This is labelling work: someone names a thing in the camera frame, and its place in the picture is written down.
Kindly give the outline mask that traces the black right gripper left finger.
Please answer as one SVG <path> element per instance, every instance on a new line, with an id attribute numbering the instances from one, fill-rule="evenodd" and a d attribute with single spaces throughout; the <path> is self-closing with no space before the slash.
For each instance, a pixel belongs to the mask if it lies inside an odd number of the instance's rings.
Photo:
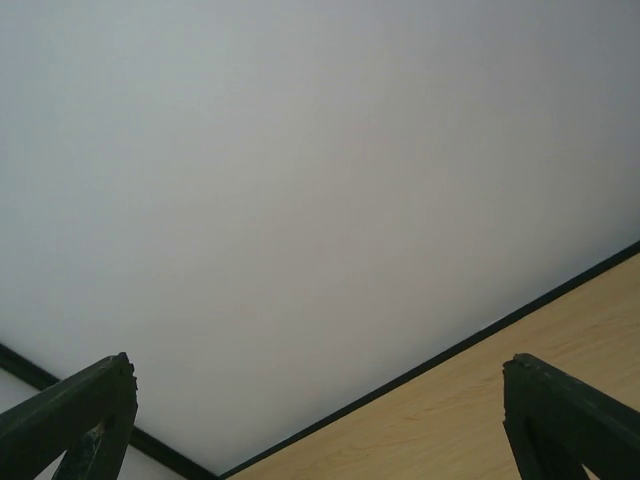
<path id="1" fill-rule="evenodd" d="M 116 479 L 138 409 L 128 356 L 108 356 L 1 414 L 1 477 Z"/>

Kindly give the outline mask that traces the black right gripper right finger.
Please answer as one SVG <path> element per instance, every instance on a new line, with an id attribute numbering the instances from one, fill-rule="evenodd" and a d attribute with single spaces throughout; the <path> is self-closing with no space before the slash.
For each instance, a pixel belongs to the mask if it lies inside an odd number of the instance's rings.
<path id="1" fill-rule="evenodd" d="M 637 479 L 639 412 L 541 359 L 503 365 L 504 429 L 523 479 Z"/>

